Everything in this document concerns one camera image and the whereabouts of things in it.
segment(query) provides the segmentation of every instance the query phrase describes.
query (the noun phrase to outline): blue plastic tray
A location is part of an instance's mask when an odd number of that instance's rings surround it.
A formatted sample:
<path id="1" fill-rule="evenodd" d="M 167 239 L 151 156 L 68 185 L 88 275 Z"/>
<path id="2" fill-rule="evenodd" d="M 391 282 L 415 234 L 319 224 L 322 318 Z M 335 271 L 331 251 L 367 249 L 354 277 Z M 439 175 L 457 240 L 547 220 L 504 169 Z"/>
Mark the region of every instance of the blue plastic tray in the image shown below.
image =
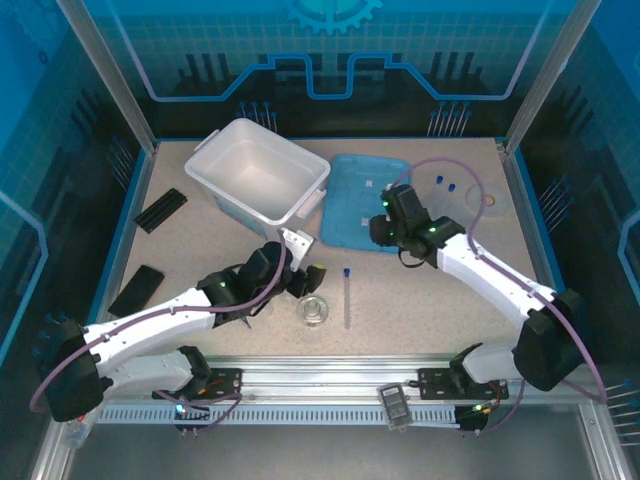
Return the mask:
<path id="1" fill-rule="evenodd" d="M 340 154 L 331 162 L 320 241 L 332 247 L 396 253 L 369 238 L 369 219 L 384 215 L 380 194 L 409 168 L 404 160 Z M 408 176 L 402 183 L 411 181 Z"/>

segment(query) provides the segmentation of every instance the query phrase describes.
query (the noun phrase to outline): black rubber pad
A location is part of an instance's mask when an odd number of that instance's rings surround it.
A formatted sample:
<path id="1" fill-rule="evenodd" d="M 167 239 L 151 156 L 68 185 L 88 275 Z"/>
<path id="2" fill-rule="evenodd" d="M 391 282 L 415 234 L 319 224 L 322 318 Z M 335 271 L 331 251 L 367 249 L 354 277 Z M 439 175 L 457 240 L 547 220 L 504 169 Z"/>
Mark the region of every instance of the black rubber pad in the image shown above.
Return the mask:
<path id="1" fill-rule="evenodd" d="M 142 310 L 164 280 L 164 273 L 142 265 L 107 310 L 122 318 Z"/>
<path id="2" fill-rule="evenodd" d="M 151 233 L 185 203 L 187 197 L 172 188 L 133 221 L 145 232 Z"/>

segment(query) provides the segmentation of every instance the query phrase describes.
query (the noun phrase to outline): robotic arm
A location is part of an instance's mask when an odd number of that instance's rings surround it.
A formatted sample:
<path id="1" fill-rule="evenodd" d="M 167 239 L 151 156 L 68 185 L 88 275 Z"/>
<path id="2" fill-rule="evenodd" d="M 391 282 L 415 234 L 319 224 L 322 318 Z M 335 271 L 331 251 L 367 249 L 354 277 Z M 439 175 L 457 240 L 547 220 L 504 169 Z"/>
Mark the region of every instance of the robotic arm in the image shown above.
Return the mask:
<path id="1" fill-rule="evenodd" d="M 43 379 L 74 352 L 86 351 L 46 386 L 45 395 L 53 418 L 58 422 L 70 421 L 114 395 L 152 390 L 171 392 L 175 398 L 187 400 L 214 398 L 215 392 L 207 388 L 213 381 L 212 372 L 196 347 L 183 346 L 165 355 L 141 355 L 175 338 L 215 329 L 236 319 L 246 320 L 285 290 L 298 298 L 315 291 L 324 279 L 325 269 L 310 266 L 302 271 L 299 268 L 311 249 L 313 237 L 302 231 L 283 229 L 283 238 L 284 270 L 256 306 L 242 308 L 264 294 L 274 278 L 282 251 L 277 242 L 266 243 L 253 252 L 245 264 L 214 272 L 196 287 L 161 305 L 88 327 L 71 320 L 56 326 L 43 346 L 38 366 Z M 212 307 L 231 308 L 214 314 L 209 311 Z"/>
<path id="2" fill-rule="evenodd" d="M 571 290 L 558 294 L 511 269 L 482 247 L 478 246 L 477 253 L 472 251 L 464 229 L 448 217 L 432 220 L 409 185 L 383 192 L 382 202 L 388 215 L 370 221 L 370 236 L 375 243 L 397 246 L 399 256 L 409 252 L 420 264 L 428 263 L 458 278 L 492 303 L 519 332 L 517 342 L 472 345 L 451 361 L 451 381 L 463 395 L 477 385 L 509 379 L 524 379 L 549 391 L 582 363 L 582 355 L 566 329 L 536 298 L 539 295 L 557 307 L 585 338 L 584 302 L 578 294 Z M 284 290 L 298 298 L 315 291 L 325 270 L 315 266 L 299 269 L 313 238 L 287 229 L 283 234 L 283 273 L 268 295 L 250 308 L 242 305 L 264 294 L 275 276 L 281 252 L 276 242 L 256 250 L 247 263 L 214 272 L 162 305 L 89 327 L 72 321 L 61 323 L 43 348 L 38 368 L 41 377 L 48 377 L 70 355 L 82 349 L 84 352 L 46 386 L 53 418 L 69 421 L 114 395 L 150 390 L 167 391 L 174 398 L 187 400 L 214 398 L 215 392 L 207 388 L 214 377 L 197 348 L 184 346 L 166 355 L 141 355 L 173 338 L 256 315 Z M 489 266 L 481 256 L 515 276 L 528 290 Z M 213 307 L 229 308 L 214 314 L 210 311 Z M 142 321 L 150 318 L 152 324 Z M 134 320 L 140 323 L 122 328 Z"/>
<path id="3" fill-rule="evenodd" d="M 513 270 L 482 247 L 469 247 L 464 229 L 448 217 L 432 220 L 410 185 L 382 193 L 388 215 L 373 217 L 370 236 L 381 246 L 397 246 L 402 252 L 453 275 L 493 304 L 519 332 L 517 343 L 479 344 L 462 352 L 451 363 L 456 383 L 488 383 L 524 379 L 549 391 L 582 363 L 582 355 L 566 329 L 532 293 L 555 305 L 584 338 L 584 302 L 572 290 L 558 294 Z M 480 255 L 491 259 L 528 287 L 525 291 L 506 278 Z"/>

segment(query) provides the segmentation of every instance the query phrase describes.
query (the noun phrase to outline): white plastic bin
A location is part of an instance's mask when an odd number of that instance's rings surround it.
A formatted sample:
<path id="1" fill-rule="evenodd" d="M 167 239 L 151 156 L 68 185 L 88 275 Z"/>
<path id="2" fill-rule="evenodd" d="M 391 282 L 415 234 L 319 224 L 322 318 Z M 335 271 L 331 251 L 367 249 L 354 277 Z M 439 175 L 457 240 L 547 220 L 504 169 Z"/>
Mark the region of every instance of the white plastic bin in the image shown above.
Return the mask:
<path id="1" fill-rule="evenodd" d="M 220 210 L 258 235 L 304 227 L 326 191 L 329 162 L 257 123 L 240 118 L 213 132 L 187 161 Z"/>

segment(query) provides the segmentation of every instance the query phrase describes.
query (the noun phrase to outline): speckled table surface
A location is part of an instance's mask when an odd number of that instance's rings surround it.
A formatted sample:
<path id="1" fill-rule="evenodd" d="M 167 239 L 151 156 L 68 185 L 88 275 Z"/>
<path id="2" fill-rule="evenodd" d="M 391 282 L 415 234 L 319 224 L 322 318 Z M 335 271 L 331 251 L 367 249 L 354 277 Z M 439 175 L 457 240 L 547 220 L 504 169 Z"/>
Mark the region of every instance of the speckled table surface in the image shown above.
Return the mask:
<path id="1" fill-rule="evenodd" d="M 467 162 L 506 202 L 506 212 L 482 219 L 477 240 L 506 263 L 533 277 L 507 180 L 495 142 L 482 139 L 340 139 L 304 140 L 299 145 L 331 161 L 338 153 L 393 157 L 416 162 L 449 156 Z M 189 201 L 151 234 L 138 229 L 125 270 L 126 285 L 140 265 L 165 273 L 148 306 L 173 295 L 228 265 L 246 261 L 264 241 L 220 212 L 184 172 L 197 142 L 163 142 L 144 202 L 144 208 L 168 189 L 183 192 Z M 459 167 L 438 164 L 416 170 L 412 184 L 428 202 L 435 178 L 455 183 L 443 207 L 467 226 L 473 212 L 466 196 L 472 178 Z M 307 232 L 317 237 L 322 211 Z M 329 318 L 310 328 L 296 314 L 297 300 L 288 294 L 251 320 L 252 329 L 231 322 L 207 334 L 176 339 L 168 349 L 191 344 L 216 355 L 361 355 L 455 353 L 479 342 L 516 337 L 515 328 L 490 304 L 453 277 L 431 267 L 409 270 L 395 255 L 367 253 L 314 245 L 309 263 L 328 268 L 316 292 L 329 305 Z M 343 269 L 351 268 L 351 328 L 343 325 Z"/>

